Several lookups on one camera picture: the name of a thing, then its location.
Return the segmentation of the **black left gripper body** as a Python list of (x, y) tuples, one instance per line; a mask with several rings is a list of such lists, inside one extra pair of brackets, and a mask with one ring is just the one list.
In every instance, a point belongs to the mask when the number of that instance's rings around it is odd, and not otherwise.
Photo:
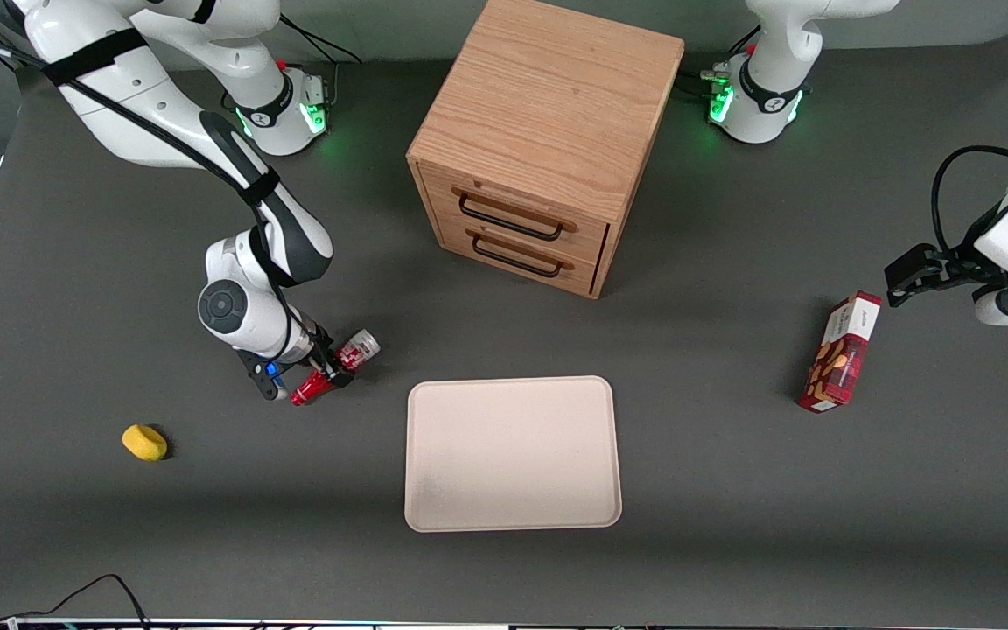
[(942, 221), (937, 218), (937, 243), (939, 243), (940, 250), (944, 252), (944, 259), (948, 260), (947, 269), (950, 277), (967, 279), (972, 284), (983, 284), (983, 286), (995, 288), (1005, 287), (1003, 269), (977, 251), (975, 246), (976, 240), (993, 227), (999, 213), (1000, 206), (993, 205), (983, 215), (973, 220), (965, 231), (962, 241), (954, 247), (948, 243)]

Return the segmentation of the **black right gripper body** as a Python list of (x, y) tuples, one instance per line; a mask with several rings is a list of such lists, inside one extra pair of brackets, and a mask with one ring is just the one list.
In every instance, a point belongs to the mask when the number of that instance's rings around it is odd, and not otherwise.
[(299, 331), (300, 334), (290, 350), (290, 364), (298, 367), (308, 366), (325, 376), (326, 370), (333, 366), (335, 352), (332, 354), (313, 352), (313, 325), (304, 325)]

